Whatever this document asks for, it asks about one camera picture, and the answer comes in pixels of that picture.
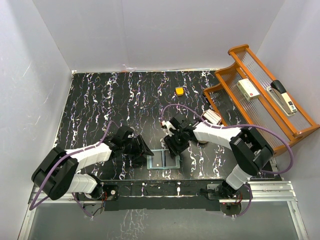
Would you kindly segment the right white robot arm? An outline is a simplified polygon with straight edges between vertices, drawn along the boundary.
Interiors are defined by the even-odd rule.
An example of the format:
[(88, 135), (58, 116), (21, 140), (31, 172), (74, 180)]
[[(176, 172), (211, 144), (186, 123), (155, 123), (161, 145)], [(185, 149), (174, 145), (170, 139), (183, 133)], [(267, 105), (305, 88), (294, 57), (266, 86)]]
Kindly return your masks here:
[(251, 126), (218, 126), (208, 121), (190, 121), (184, 116), (162, 121), (161, 127), (167, 131), (164, 142), (171, 157), (180, 155), (190, 146), (190, 142), (212, 143), (232, 151), (237, 162), (231, 173), (214, 189), (205, 189), (207, 194), (233, 199), (241, 192), (241, 187), (265, 167), (274, 155), (273, 148)]

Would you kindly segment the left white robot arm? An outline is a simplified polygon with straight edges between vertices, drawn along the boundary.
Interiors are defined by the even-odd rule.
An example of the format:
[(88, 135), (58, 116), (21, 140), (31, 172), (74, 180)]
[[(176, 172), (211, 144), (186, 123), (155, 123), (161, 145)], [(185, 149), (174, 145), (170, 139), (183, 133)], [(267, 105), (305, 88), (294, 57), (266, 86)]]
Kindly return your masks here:
[(97, 200), (103, 195), (103, 187), (98, 180), (79, 171), (97, 163), (106, 163), (124, 155), (131, 161), (153, 156), (143, 137), (123, 125), (116, 133), (105, 135), (101, 141), (76, 149), (54, 147), (31, 176), (32, 182), (48, 198), (55, 201), (66, 193), (84, 193)]

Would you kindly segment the green card holder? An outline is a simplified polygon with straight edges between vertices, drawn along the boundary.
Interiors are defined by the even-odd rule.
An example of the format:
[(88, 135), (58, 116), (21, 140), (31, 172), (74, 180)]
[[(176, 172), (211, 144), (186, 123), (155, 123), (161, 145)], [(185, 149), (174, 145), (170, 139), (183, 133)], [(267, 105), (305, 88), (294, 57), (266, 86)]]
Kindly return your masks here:
[(147, 164), (146, 167), (148, 170), (171, 170), (171, 169), (179, 169), (180, 168), (180, 156), (171, 157), (170, 151), (168, 149), (153, 149), (152, 152), (162, 152), (162, 161), (163, 167), (157, 169), (150, 169), (149, 167), (149, 157), (146, 156)]

